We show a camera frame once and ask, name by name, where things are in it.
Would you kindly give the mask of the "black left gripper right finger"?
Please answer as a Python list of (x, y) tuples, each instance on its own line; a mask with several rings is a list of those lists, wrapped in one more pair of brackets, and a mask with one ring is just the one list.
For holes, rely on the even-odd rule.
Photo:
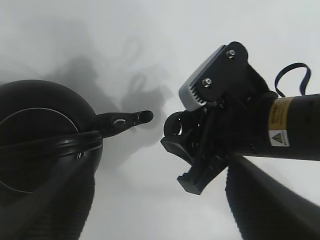
[(225, 192), (244, 240), (320, 238), (320, 207), (243, 156), (230, 158)]

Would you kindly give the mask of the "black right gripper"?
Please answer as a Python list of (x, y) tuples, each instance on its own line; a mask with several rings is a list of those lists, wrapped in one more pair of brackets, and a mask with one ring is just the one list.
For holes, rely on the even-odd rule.
[(275, 158), (268, 134), (268, 108), (277, 98), (266, 81), (249, 63), (245, 46), (224, 44), (195, 84), (195, 93), (206, 105), (191, 112), (197, 126), (184, 135), (160, 140), (164, 149), (193, 165), (202, 138), (210, 153)]

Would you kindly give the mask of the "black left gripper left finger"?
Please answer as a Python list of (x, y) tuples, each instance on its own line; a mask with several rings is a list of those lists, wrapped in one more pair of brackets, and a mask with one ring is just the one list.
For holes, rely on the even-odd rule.
[(95, 194), (96, 163), (88, 153), (59, 160), (53, 174), (35, 188), (0, 184), (2, 240), (78, 240)]

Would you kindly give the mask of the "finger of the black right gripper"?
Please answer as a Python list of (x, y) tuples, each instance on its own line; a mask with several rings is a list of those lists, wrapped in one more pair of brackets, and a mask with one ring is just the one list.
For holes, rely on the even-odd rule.
[(203, 152), (194, 157), (187, 154), (177, 156), (190, 165), (187, 172), (177, 177), (177, 181), (186, 192), (195, 195), (201, 195), (206, 186), (229, 165), (229, 155), (218, 152)]

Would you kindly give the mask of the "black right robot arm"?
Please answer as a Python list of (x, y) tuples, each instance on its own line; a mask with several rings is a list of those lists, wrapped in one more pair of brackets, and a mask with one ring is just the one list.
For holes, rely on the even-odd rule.
[(200, 195), (237, 156), (317, 161), (320, 96), (306, 94), (306, 69), (298, 96), (271, 90), (250, 65), (247, 49), (221, 45), (178, 91), (184, 111), (164, 124), (164, 149), (190, 165), (177, 180)]

